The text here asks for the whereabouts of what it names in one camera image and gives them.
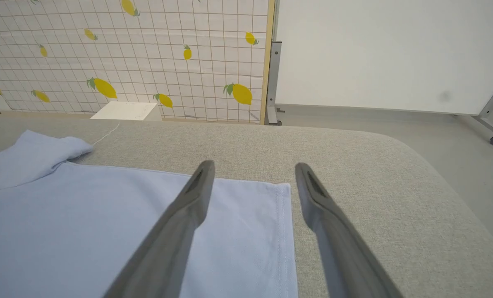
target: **grid pattern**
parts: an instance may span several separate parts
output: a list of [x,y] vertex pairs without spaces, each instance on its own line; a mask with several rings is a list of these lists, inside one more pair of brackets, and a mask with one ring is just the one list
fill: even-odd
[[267,12],[268,0],[0,0],[0,89],[14,110],[95,113],[160,93],[166,118],[259,123]]

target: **white box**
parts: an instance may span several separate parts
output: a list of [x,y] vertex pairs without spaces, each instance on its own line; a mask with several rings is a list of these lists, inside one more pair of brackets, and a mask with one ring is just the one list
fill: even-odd
[[162,121],[157,103],[111,101],[90,119]]

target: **t-shirt sleeve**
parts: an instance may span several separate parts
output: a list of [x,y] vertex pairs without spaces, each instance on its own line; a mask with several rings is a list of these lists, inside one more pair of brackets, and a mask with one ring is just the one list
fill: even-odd
[[0,152],[0,189],[44,177],[60,163],[90,151],[92,146],[81,139],[54,138],[27,130],[13,146]]

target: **whiteboard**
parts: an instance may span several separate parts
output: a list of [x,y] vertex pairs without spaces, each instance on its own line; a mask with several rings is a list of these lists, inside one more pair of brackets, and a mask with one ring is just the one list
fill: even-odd
[[493,0],[280,0],[276,103],[477,115]]

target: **gray floor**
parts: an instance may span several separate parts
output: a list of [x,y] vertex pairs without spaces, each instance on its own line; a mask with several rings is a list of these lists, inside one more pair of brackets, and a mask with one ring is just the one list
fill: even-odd
[[283,125],[376,132],[422,155],[493,235],[493,134],[470,117],[278,105]]

